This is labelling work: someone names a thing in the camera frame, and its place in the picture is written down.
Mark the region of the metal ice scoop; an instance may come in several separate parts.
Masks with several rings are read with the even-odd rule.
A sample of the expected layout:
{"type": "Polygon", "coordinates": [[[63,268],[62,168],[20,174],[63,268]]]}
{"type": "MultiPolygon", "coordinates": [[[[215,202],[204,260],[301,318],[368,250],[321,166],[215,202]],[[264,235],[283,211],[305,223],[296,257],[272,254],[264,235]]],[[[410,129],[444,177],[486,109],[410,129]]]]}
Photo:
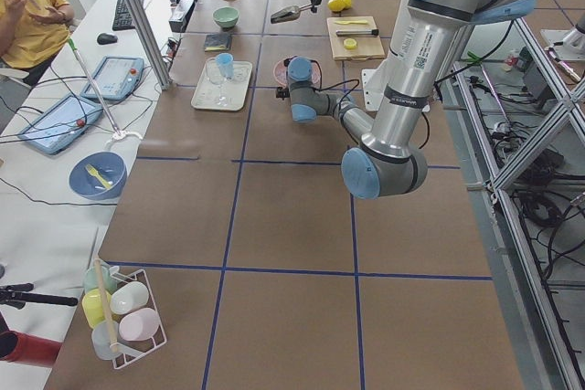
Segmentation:
{"type": "Polygon", "coordinates": [[[313,9],[314,7],[311,4],[303,6],[298,5],[287,6],[273,13],[270,17],[270,21],[272,24],[292,22],[297,20],[304,11],[312,11],[313,9]]]}

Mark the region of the white cup in rack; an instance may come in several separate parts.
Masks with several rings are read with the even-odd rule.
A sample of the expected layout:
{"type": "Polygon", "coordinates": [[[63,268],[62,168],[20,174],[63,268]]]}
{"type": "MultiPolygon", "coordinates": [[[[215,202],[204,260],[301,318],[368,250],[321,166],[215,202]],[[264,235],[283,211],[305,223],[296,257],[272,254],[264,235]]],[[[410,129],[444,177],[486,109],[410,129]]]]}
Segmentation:
{"type": "Polygon", "coordinates": [[[124,315],[142,308],[149,300],[149,290],[140,281],[132,281],[116,290],[110,301],[112,313],[124,315]]]}

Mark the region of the pink cup in rack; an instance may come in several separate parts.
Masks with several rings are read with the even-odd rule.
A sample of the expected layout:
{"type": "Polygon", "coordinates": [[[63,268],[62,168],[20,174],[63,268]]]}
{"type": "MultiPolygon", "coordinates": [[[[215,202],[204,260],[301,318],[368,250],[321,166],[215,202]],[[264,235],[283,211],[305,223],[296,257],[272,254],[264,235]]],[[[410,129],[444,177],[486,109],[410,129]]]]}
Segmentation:
{"type": "Polygon", "coordinates": [[[144,341],[153,337],[159,326],[158,313],[152,308],[141,308],[122,318],[119,334],[126,341],[144,341]]]}

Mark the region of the grey cup in rack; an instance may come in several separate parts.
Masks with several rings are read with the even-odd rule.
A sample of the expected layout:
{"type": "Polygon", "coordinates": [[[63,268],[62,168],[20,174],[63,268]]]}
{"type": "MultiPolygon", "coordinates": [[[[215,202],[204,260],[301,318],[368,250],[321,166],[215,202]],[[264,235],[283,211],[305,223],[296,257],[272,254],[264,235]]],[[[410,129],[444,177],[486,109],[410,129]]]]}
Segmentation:
{"type": "Polygon", "coordinates": [[[91,341],[94,352],[102,360],[113,360],[121,354],[119,351],[114,352],[111,348],[106,321],[101,321],[92,329],[91,341]]]}

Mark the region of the pink bowl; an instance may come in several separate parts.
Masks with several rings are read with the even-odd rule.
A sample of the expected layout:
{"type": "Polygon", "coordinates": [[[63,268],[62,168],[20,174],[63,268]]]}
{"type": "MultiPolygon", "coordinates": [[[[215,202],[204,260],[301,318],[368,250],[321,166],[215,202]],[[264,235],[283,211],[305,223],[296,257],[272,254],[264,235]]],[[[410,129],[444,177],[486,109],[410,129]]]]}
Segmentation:
{"type": "MultiPolygon", "coordinates": [[[[273,68],[273,77],[281,87],[287,86],[287,68],[284,66],[286,58],[281,59],[273,68]]],[[[316,60],[311,60],[312,64],[312,83],[317,87],[321,84],[320,65],[316,60]]]]}

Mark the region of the cream bear tray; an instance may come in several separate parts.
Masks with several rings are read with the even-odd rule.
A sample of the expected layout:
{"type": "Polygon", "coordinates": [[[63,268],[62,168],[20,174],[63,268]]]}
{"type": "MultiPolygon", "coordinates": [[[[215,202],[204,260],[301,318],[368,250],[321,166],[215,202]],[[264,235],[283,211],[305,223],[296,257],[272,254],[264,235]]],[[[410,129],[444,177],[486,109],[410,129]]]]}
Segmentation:
{"type": "Polygon", "coordinates": [[[233,68],[233,78],[225,79],[219,72],[216,60],[208,59],[191,99],[191,106],[196,110],[240,111],[248,93],[252,64],[248,61],[234,61],[233,68]]]}

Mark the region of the wooden cutting board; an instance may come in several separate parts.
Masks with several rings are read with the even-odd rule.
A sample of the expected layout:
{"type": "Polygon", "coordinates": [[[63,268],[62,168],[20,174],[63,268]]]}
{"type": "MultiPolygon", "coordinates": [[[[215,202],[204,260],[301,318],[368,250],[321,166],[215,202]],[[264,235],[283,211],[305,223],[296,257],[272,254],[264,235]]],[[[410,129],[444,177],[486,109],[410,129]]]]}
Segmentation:
{"type": "Polygon", "coordinates": [[[329,17],[326,20],[327,30],[330,38],[332,56],[335,61],[340,60],[363,60],[363,59],[382,59],[386,56],[385,49],[382,46],[380,36],[378,37],[337,37],[335,31],[339,29],[373,29],[377,28],[376,22],[372,16],[349,16],[349,17],[329,17]],[[334,20],[361,20],[369,22],[369,26],[349,25],[339,26],[332,22],[334,20]],[[355,50],[346,50],[343,46],[345,38],[354,38],[358,42],[355,50]]]}

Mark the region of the clear wine glass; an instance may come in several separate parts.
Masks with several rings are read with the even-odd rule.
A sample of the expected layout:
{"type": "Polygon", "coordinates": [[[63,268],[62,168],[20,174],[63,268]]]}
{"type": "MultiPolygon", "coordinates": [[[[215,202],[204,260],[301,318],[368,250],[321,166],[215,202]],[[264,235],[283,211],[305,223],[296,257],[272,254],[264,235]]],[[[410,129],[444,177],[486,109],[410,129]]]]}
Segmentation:
{"type": "Polygon", "coordinates": [[[229,104],[228,97],[223,90],[225,79],[218,70],[215,58],[209,58],[205,64],[207,80],[211,84],[212,98],[216,106],[227,108],[229,104]]]}

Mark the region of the green bowl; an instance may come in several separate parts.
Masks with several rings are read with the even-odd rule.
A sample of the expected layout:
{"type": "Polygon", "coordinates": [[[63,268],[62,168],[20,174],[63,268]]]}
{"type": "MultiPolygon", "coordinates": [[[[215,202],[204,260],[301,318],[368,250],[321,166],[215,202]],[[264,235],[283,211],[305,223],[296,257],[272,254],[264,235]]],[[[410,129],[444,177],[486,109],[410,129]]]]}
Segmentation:
{"type": "Polygon", "coordinates": [[[213,12],[212,18],[222,29],[230,29],[239,21],[239,10],[231,6],[223,6],[213,12]]]}

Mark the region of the teach pendant far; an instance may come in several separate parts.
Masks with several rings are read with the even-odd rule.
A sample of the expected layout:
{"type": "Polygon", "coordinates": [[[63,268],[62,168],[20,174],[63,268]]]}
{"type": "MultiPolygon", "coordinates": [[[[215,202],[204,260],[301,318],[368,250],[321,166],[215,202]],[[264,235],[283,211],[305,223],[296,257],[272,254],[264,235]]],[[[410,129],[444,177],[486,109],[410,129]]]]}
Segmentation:
{"type": "Polygon", "coordinates": [[[92,73],[105,101],[125,100],[137,87],[144,71],[142,58],[107,56],[92,73]]]}

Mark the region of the blue bowl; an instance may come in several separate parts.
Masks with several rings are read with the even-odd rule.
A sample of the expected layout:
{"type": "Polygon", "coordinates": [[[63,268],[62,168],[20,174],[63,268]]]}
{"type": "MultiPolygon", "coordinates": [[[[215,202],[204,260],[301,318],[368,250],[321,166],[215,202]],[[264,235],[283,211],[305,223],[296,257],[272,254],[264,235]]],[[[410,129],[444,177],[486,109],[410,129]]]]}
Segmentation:
{"type": "Polygon", "coordinates": [[[69,174],[70,189],[91,201],[104,201],[121,195],[127,168],[117,153],[98,152],[81,159],[69,174]]]}

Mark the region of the teach pendant near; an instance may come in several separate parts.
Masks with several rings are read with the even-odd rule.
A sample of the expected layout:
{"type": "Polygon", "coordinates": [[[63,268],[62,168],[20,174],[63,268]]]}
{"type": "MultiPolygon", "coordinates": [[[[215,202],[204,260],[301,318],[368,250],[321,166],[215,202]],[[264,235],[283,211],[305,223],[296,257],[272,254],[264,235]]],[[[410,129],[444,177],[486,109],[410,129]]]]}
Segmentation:
{"type": "Polygon", "coordinates": [[[70,93],[23,129],[17,138],[42,153],[54,155],[67,149],[102,113],[99,103],[70,93]]]}

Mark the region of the person in yellow shirt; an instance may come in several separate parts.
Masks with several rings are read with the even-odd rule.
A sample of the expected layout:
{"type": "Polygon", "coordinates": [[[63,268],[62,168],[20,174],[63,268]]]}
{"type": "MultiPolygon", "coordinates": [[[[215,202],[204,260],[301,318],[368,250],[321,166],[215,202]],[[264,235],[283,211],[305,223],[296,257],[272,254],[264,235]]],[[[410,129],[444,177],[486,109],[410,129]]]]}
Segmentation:
{"type": "Polygon", "coordinates": [[[67,0],[1,0],[1,65],[25,71],[35,86],[69,40],[67,0]]]}

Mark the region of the red cylinder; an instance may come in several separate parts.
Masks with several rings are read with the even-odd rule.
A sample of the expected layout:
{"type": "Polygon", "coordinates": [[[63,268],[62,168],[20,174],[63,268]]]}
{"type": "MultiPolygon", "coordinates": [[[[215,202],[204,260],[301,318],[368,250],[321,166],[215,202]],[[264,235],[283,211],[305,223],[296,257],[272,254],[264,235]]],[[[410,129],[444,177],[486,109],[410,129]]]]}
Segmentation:
{"type": "Polygon", "coordinates": [[[62,343],[34,335],[5,331],[1,333],[1,360],[8,363],[52,367],[62,343]]]}

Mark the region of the aluminium frame post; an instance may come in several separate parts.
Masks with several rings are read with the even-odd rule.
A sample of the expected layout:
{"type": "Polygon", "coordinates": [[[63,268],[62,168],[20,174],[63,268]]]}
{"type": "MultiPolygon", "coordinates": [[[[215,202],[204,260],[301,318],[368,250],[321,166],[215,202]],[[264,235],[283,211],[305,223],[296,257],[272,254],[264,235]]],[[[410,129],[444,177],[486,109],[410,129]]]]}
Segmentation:
{"type": "Polygon", "coordinates": [[[172,84],[172,80],[168,73],[167,66],[164,62],[163,56],[160,53],[159,46],[156,43],[153,29],[144,12],[143,3],[141,0],[124,0],[131,13],[135,30],[142,43],[145,54],[150,61],[152,70],[161,90],[168,90],[172,84]]]}

